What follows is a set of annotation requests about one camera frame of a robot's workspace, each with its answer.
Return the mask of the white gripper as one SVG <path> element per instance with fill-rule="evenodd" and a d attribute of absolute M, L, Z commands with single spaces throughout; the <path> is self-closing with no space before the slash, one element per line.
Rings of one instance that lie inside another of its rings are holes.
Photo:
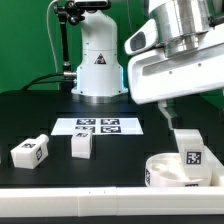
<path fill-rule="evenodd" d="M 132 55 L 129 90 L 137 104 L 159 101 L 158 109 L 173 130 L 178 115 L 173 101 L 165 99 L 224 88 L 224 24 L 200 35 L 198 48 L 170 58 L 163 48 L 152 49 L 157 38 L 150 19 L 126 41 L 125 50 Z"/>

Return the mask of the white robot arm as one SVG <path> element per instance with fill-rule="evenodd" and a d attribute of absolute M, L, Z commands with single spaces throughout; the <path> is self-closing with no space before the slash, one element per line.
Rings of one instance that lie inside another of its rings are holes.
<path fill-rule="evenodd" d="M 224 87 L 224 0 L 145 0 L 148 20 L 125 42 L 128 91 L 138 104 Z M 96 100 L 123 93 L 109 0 L 74 0 L 83 59 L 76 92 Z"/>

